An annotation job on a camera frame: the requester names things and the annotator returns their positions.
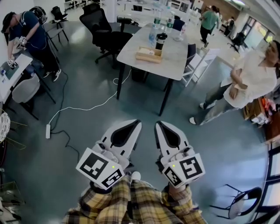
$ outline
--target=person in green shirt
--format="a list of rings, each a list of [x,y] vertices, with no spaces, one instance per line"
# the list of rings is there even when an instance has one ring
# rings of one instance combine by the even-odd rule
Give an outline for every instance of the person in green shirt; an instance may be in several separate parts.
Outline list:
[[[211,7],[211,10],[206,11],[199,18],[202,21],[200,27],[200,34],[202,37],[201,41],[204,43],[204,47],[207,47],[209,44],[206,40],[207,35],[211,32],[215,23],[217,23],[217,28],[219,27],[219,17],[217,16],[217,12],[217,7],[213,5]]]

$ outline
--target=white table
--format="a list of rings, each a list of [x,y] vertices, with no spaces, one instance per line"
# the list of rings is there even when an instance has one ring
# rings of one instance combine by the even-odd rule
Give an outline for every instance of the white table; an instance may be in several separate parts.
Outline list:
[[[180,32],[173,29],[171,33],[167,34],[168,37],[162,49],[162,62],[160,64],[137,60],[135,58],[135,54],[139,47],[150,47],[149,33],[151,31],[151,27],[152,24],[149,23],[135,33],[117,57],[117,60],[121,62],[117,99],[119,99],[121,92],[125,65],[168,78],[168,82],[165,87],[165,97],[159,113],[159,115],[161,115],[168,99],[173,80],[179,81],[182,79],[188,54],[188,43],[186,38],[183,41],[175,41],[173,37],[178,36]]]
[[[6,100],[8,99],[9,95],[11,94],[11,88],[15,87],[18,81],[21,78],[21,75],[23,71],[26,69],[28,65],[31,64],[32,58],[21,54],[15,62],[18,64],[18,69],[15,71],[13,76],[8,79],[6,76],[4,76],[4,80],[2,79],[0,82],[0,102],[3,102],[5,104]],[[47,87],[49,90],[50,88],[46,85],[44,80],[38,75],[40,81]]]

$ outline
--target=white sneaker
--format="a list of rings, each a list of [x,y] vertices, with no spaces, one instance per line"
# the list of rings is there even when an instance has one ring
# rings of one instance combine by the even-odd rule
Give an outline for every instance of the white sneaker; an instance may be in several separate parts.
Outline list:
[[[52,81],[55,82],[58,77],[60,76],[61,69],[59,69],[53,76],[52,76]]]
[[[200,108],[204,110],[204,103],[200,103]]]
[[[215,105],[216,105],[216,101],[214,101],[213,103],[209,104],[209,105],[206,107],[206,109],[209,109],[209,108],[211,108],[211,107],[214,107]],[[201,104],[199,105],[199,107],[202,108],[202,109],[204,110],[204,103],[201,103]]]
[[[47,78],[52,72],[46,72],[43,78]]]
[[[194,117],[191,117],[191,118],[189,119],[189,122],[190,122],[191,124],[196,124],[196,122],[195,122],[195,120],[194,120]]]
[[[133,172],[132,180],[141,180],[141,174],[138,171]]]

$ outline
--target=wooden tray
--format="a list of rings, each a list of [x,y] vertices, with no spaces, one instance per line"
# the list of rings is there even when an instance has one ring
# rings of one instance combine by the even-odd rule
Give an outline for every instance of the wooden tray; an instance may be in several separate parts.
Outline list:
[[[155,48],[149,48],[149,47],[139,47],[139,50],[141,48],[146,48],[146,49],[149,49],[149,50],[153,50],[154,55],[137,52],[136,55],[135,55],[136,59],[149,61],[149,62],[154,62],[154,63],[160,63],[161,62],[161,60],[162,60],[162,51],[161,50],[158,50],[158,49],[155,49]]]

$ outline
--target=black thermos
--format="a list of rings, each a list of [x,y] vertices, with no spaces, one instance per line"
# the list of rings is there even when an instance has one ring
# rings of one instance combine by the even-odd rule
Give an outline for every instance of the black thermos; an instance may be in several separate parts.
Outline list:
[[[156,41],[157,41],[156,49],[162,50],[162,47],[163,47],[163,44],[165,43],[166,38],[167,38],[166,33],[160,33],[156,36]]]

